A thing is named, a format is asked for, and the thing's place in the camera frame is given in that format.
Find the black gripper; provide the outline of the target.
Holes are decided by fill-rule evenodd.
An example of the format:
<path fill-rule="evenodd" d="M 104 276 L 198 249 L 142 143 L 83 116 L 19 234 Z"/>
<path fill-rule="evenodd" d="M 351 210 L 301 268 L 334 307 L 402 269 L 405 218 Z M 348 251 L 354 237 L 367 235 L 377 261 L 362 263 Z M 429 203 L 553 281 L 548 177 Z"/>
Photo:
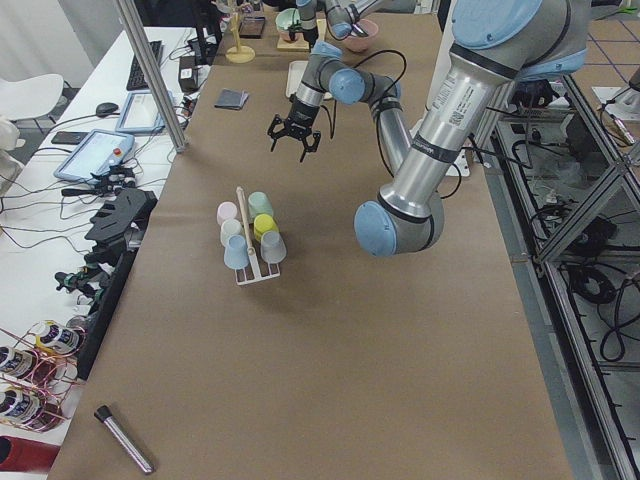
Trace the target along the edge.
<path fill-rule="evenodd" d="M 308 153 L 315 153 L 321 140 L 321 132 L 313 129 L 319 110 L 320 106 L 309 106 L 292 97 L 287 117 L 275 114 L 267 129 L 267 135 L 271 139 L 270 151 L 274 151 L 280 138 L 291 137 L 303 145 L 300 163 Z"/>

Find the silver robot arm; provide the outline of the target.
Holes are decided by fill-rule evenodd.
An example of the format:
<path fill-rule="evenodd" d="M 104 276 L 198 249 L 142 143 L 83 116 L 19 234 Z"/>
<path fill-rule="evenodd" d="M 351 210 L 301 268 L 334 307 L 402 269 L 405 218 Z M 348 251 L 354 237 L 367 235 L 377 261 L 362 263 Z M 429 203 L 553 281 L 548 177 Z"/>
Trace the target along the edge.
<path fill-rule="evenodd" d="M 298 0 L 296 8 L 300 18 L 303 38 L 312 49 L 319 39 L 317 27 L 317 13 L 325 14 L 327 29 L 337 40 L 347 38 L 353 28 L 358 36 L 364 36 L 364 31 L 356 24 L 366 15 L 379 10 L 384 1 L 349 1 L 343 6 L 339 1 L 326 0 Z"/>
<path fill-rule="evenodd" d="M 393 179 L 358 208 L 354 228 L 360 246 L 378 257 L 418 252 L 438 240 L 444 226 L 439 184 L 496 89 L 577 71 L 585 61 L 591 20 L 587 1 L 458 2 L 452 10 L 449 71 L 418 130 L 411 132 L 398 83 L 346 65 L 340 49 L 317 35 L 318 11 L 325 13 L 330 32 L 343 39 L 378 3 L 301 1 L 297 8 L 310 56 L 288 115 L 275 117 L 268 133 L 299 140 L 305 152 L 313 152 L 320 141 L 313 124 L 326 95 L 347 105 L 367 104 Z"/>

